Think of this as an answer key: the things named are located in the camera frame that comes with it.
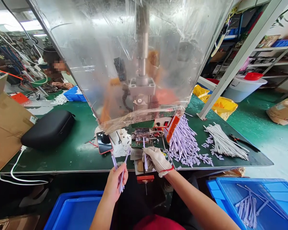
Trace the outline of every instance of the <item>plastic sheet cover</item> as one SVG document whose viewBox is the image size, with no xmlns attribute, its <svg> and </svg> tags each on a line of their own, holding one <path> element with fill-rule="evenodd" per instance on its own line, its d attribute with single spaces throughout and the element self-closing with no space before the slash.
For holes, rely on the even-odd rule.
<svg viewBox="0 0 288 230">
<path fill-rule="evenodd" d="M 228 0 L 30 2 L 106 133 L 184 113 L 208 48 L 215 42 L 216 28 L 232 4 Z M 130 90 L 130 81 L 143 74 L 152 79 L 153 93 Z"/>
</svg>

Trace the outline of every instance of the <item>brown cardboard box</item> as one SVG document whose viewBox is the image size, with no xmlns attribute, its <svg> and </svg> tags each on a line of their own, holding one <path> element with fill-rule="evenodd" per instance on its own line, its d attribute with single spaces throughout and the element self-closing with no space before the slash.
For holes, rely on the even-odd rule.
<svg viewBox="0 0 288 230">
<path fill-rule="evenodd" d="M 0 170 L 20 150 L 20 138 L 36 118 L 4 92 L 7 74 L 0 77 Z"/>
<path fill-rule="evenodd" d="M 217 62 L 217 61 L 221 60 L 225 54 L 226 54 L 226 51 L 216 52 L 215 55 L 210 59 L 209 62 Z"/>
<path fill-rule="evenodd" d="M 2 230 L 34 230 L 39 216 L 17 216 L 0 220 Z"/>
<path fill-rule="evenodd" d="M 276 104 L 267 110 L 267 114 L 270 119 L 278 124 L 287 125 L 288 124 L 288 99 Z"/>
</svg>

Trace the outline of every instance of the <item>wooden block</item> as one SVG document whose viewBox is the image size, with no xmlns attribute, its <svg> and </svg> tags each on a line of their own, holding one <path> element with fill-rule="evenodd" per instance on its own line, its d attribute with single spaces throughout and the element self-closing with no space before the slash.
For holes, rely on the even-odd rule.
<svg viewBox="0 0 288 230">
<path fill-rule="evenodd" d="M 144 172 L 142 159 L 137 160 L 137 166 L 138 166 L 138 171 L 139 172 Z"/>
</svg>

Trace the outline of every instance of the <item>yellow plastic bag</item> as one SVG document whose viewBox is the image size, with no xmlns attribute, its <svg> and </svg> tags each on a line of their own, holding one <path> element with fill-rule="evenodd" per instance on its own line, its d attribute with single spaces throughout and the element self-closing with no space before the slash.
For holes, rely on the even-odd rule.
<svg viewBox="0 0 288 230">
<path fill-rule="evenodd" d="M 201 97 L 201 96 L 206 96 L 209 93 L 209 90 L 204 89 L 202 87 L 200 87 L 199 85 L 196 85 L 194 87 L 193 93 L 197 96 L 197 97 Z"/>
<path fill-rule="evenodd" d="M 210 95 L 205 95 L 199 97 L 199 99 L 206 103 L 209 97 Z M 211 109 L 215 111 L 223 120 L 227 120 L 237 108 L 238 105 L 233 100 L 225 97 L 219 97 Z"/>
</svg>

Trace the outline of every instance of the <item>white glove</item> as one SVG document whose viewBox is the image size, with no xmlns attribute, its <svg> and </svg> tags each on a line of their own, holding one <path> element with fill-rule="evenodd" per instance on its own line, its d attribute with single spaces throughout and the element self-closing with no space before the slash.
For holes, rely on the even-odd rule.
<svg viewBox="0 0 288 230">
<path fill-rule="evenodd" d="M 169 171 L 171 171 L 174 167 L 166 160 L 165 156 L 161 152 L 159 148 L 156 147 L 148 147 L 143 148 L 143 158 L 144 160 L 144 153 L 150 156 L 152 163 L 154 165 L 155 170 L 159 173 L 159 177 L 164 177 Z M 150 159 L 147 157 L 147 164 L 150 165 Z"/>
</svg>

